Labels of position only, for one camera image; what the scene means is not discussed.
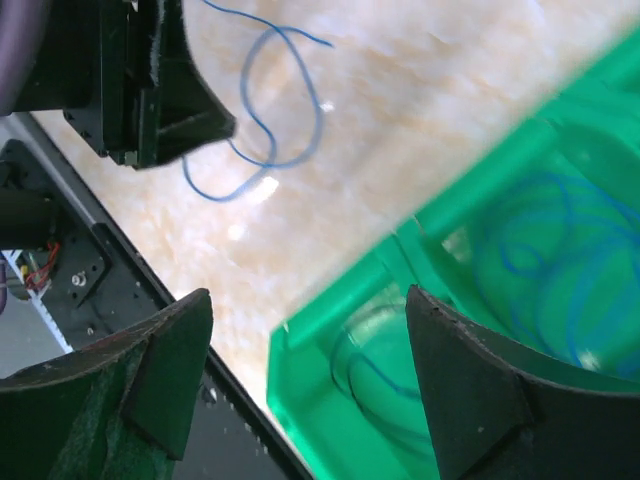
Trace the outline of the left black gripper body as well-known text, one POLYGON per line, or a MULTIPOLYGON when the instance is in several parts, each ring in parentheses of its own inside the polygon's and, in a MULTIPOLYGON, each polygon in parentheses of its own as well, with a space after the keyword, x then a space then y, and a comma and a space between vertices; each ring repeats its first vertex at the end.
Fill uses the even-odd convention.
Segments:
POLYGON ((60 110, 101 157, 149 169, 231 138, 180 1, 9 4, 9 111, 60 110))

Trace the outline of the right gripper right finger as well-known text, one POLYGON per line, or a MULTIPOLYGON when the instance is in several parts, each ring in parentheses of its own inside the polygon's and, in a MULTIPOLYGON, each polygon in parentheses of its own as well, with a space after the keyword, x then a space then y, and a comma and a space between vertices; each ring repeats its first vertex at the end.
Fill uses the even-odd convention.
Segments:
POLYGON ((638 383, 542 354, 417 285, 406 316, 441 478, 638 478, 638 383))

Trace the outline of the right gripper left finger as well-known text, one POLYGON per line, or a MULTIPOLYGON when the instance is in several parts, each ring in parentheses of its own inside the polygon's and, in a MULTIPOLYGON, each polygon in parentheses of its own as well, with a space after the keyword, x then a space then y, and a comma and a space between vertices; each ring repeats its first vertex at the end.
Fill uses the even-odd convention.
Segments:
POLYGON ((144 321, 1 382, 4 479, 169 479, 213 326, 197 289, 144 321))

